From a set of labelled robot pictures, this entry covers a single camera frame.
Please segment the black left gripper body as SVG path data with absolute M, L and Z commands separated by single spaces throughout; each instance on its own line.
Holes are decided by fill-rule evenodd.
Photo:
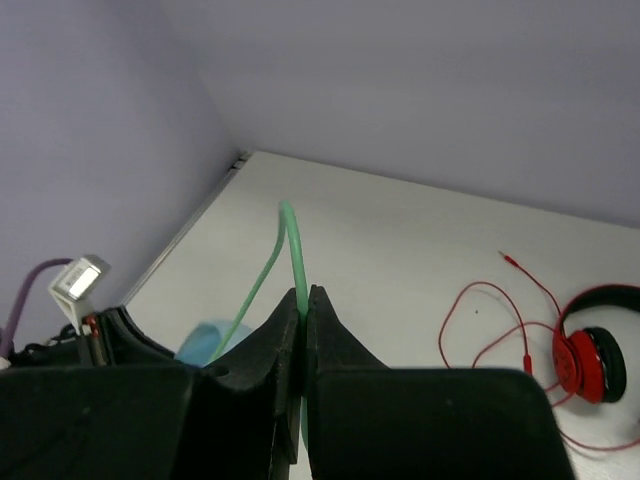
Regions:
M 78 334 L 71 325 L 61 328 L 48 342 L 11 346 L 1 358 L 6 368 L 63 367 L 168 367 L 175 354 L 135 324 L 123 305 L 96 311 L 81 323 Z

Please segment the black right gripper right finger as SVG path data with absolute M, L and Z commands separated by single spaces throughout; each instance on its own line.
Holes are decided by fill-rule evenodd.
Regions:
M 570 479 L 541 387 L 510 369 L 393 369 L 311 289 L 307 448 L 316 479 Z

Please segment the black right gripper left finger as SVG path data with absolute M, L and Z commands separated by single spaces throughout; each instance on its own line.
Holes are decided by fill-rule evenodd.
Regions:
M 288 292 L 211 365 L 1 374 L 5 479 L 284 479 L 297 459 L 300 323 Z

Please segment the light blue headphones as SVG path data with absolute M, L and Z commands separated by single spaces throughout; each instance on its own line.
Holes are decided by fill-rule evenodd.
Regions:
M 210 363 L 210 357 L 217 351 L 228 332 L 232 332 L 232 335 L 222 349 L 222 354 L 247 338 L 252 333 L 252 328 L 244 324 L 233 328 L 233 322 L 230 320 L 200 322 L 187 335 L 174 358 L 188 365 L 204 367 Z

